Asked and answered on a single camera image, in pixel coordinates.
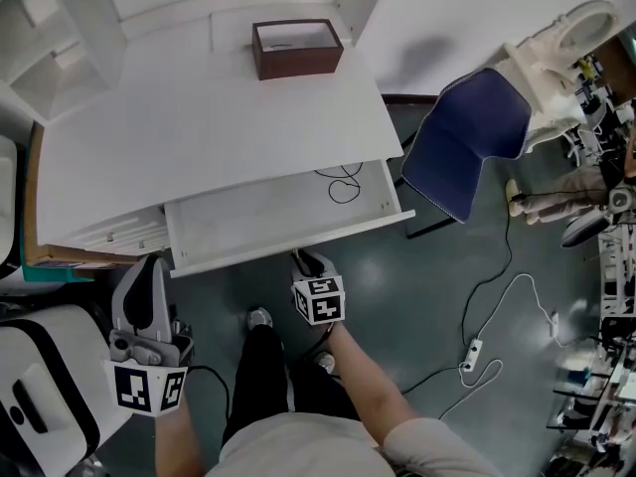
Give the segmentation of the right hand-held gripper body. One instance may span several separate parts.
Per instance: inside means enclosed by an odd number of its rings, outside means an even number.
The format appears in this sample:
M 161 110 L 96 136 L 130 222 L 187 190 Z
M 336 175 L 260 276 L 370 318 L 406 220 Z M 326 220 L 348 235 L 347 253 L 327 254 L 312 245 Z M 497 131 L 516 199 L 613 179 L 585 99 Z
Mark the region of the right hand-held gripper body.
M 311 326 L 343 321 L 346 294 L 341 275 L 308 277 L 292 273 L 291 292 L 294 307 Z

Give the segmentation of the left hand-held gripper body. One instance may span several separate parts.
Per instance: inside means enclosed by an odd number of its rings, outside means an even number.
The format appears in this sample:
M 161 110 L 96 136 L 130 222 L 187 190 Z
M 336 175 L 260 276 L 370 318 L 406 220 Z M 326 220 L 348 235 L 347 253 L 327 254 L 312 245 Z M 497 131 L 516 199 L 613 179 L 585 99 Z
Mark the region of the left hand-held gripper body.
M 113 402 L 132 413 L 151 417 L 178 409 L 193 351 L 194 341 L 186 332 L 165 343 L 111 331 L 110 358 L 102 364 Z

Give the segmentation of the person's left forearm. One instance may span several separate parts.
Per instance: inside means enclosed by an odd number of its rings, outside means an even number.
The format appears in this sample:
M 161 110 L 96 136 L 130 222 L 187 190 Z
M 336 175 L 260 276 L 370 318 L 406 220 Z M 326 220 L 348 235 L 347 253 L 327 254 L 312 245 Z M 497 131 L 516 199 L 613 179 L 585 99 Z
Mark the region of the person's left forearm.
M 154 419 L 156 477 L 204 477 L 206 470 L 187 400 Z

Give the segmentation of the person's right forearm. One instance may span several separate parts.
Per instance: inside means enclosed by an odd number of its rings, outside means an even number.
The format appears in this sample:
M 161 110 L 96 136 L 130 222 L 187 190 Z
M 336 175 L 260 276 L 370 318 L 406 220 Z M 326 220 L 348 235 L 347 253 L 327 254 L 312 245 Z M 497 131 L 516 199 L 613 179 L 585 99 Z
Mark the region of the person's right forearm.
M 327 346 L 363 426 L 377 444 L 383 445 L 395 428 L 418 418 L 396 384 L 341 322 L 334 324 Z

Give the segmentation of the white desk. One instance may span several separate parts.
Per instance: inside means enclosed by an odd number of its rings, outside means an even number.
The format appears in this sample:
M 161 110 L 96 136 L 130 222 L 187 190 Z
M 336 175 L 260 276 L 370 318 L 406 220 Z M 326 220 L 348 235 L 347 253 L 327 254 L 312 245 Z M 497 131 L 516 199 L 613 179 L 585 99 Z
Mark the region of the white desk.
M 217 52 L 199 19 L 128 45 L 116 89 L 48 124 L 40 243 L 235 186 L 384 160 L 401 146 L 362 54 L 333 74 L 259 80 L 249 47 Z

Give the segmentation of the person's left shoe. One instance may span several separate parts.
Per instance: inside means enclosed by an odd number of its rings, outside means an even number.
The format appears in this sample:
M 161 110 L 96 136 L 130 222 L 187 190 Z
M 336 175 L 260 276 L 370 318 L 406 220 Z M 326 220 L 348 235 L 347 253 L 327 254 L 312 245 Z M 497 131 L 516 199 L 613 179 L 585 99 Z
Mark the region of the person's left shoe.
M 252 308 L 246 314 L 246 326 L 249 332 L 253 331 L 257 327 L 272 328 L 272 317 L 265 308 Z

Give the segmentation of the teal flat board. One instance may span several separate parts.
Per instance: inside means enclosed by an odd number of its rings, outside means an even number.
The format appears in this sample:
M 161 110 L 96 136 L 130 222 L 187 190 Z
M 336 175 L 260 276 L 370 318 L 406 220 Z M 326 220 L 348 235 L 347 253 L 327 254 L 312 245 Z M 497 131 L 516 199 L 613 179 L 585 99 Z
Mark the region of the teal flat board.
M 74 283 L 95 280 L 95 271 L 92 269 L 45 268 L 23 265 L 22 273 L 26 282 Z

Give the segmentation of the white and black mobile robot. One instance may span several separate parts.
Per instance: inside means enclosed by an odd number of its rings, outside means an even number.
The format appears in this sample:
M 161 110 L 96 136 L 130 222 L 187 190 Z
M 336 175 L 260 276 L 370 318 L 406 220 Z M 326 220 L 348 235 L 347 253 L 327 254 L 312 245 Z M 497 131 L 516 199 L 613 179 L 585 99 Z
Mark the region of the white and black mobile robot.
M 25 149 L 0 135 L 0 295 L 25 283 L 21 259 L 25 160 Z
M 65 477 L 129 419 L 105 336 L 63 305 L 0 320 L 0 477 Z

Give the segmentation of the person's black trousers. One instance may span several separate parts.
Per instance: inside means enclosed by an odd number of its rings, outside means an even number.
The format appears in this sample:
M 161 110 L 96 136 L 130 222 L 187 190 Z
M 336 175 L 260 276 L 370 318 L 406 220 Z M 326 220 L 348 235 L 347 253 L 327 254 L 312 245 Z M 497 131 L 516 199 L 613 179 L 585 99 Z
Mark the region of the person's black trousers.
M 242 347 L 223 444 L 257 421 L 288 413 L 288 389 L 293 389 L 297 412 L 359 418 L 344 387 L 323 367 L 304 362 L 287 373 L 278 335 L 270 326 L 257 325 Z

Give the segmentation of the flat cardboard box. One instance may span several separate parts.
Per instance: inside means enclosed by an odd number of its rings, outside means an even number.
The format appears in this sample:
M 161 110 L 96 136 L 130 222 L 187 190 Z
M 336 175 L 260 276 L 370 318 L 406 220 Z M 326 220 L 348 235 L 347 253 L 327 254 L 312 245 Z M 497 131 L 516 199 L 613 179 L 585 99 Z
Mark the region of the flat cardboard box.
M 54 244 L 38 244 L 37 191 L 43 137 L 44 127 L 40 123 L 34 122 L 25 162 L 21 244 L 24 262 L 36 268 L 88 270 L 134 264 L 138 260 L 136 256 L 87 251 Z

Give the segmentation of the person's white shirt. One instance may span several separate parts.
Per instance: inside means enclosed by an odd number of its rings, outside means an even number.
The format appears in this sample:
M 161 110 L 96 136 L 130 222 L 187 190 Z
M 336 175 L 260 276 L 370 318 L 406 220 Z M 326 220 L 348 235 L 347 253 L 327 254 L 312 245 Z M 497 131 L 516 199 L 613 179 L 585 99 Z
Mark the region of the person's white shirt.
M 503 477 L 442 421 L 415 418 L 377 444 L 359 421 L 288 412 L 241 429 L 205 477 Z

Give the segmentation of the white power strip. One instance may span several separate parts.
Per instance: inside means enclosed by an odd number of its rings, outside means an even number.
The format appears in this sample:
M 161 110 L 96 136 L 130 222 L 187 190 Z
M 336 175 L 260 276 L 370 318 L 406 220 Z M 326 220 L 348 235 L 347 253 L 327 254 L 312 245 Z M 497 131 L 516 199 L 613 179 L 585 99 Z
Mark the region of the white power strip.
M 476 364 L 481 353 L 483 341 L 474 338 L 468 345 L 466 355 L 463 361 L 458 365 L 459 370 L 462 372 L 471 373 L 476 368 Z

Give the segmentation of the blue chair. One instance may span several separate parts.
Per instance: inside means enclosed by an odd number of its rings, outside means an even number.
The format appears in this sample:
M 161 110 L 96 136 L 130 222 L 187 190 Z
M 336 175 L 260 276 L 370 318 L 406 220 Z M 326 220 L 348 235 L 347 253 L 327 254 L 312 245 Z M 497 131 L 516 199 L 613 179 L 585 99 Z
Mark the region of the blue chair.
M 409 239 L 469 219 L 484 162 L 518 159 L 525 148 L 532 109 L 497 71 L 486 68 L 447 86 L 416 132 L 396 180 L 446 215 L 410 233 Z

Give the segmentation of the brown wooden box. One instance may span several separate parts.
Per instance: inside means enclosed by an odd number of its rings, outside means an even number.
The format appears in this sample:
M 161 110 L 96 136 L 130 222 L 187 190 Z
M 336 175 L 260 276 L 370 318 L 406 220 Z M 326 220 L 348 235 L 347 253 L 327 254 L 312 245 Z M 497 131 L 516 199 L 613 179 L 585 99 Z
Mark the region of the brown wooden box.
M 344 52 L 328 19 L 253 23 L 251 49 L 259 80 L 333 74 Z

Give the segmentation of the dark round seat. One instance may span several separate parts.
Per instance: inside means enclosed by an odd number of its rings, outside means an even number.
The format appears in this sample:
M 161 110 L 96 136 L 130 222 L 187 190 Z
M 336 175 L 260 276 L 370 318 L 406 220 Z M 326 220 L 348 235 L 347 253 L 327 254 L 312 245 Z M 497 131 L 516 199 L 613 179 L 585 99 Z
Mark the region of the dark round seat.
M 609 228 L 610 221 L 606 217 L 590 215 L 591 219 L 580 217 L 566 227 L 560 242 L 561 248 L 577 247 Z

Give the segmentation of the white office chair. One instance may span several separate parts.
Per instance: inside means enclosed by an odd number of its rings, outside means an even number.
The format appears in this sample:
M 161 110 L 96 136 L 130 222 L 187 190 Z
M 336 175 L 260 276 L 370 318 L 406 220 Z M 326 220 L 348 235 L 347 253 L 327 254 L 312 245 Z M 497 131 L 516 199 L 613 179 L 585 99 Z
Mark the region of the white office chair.
M 599 163 L 602 149 L 593 131 L 578 125 L 568 130 L 564 137 L 570 146 L 567 157 L 576 167 Z

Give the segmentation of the white workbench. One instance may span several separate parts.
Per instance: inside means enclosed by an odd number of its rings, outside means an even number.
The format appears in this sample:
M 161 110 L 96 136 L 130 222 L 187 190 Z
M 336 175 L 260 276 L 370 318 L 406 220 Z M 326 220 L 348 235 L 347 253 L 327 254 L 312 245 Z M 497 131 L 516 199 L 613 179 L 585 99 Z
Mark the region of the white workbench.
M 636 317 L 636 225 L 619 224 L 598 237 L 600 318 Z

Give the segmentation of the white shelf hutch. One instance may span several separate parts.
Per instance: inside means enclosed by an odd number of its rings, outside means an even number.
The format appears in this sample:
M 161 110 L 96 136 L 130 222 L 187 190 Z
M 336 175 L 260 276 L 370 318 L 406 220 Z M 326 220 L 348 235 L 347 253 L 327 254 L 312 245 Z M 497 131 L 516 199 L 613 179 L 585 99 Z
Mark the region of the white shelf hutch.
M 380 0 L 0 0 L 0 108 L 52 122 L 116 87 L 128 45 L 205 19 L 214 51 L 260 21 L 326 18 L 358 42 Z

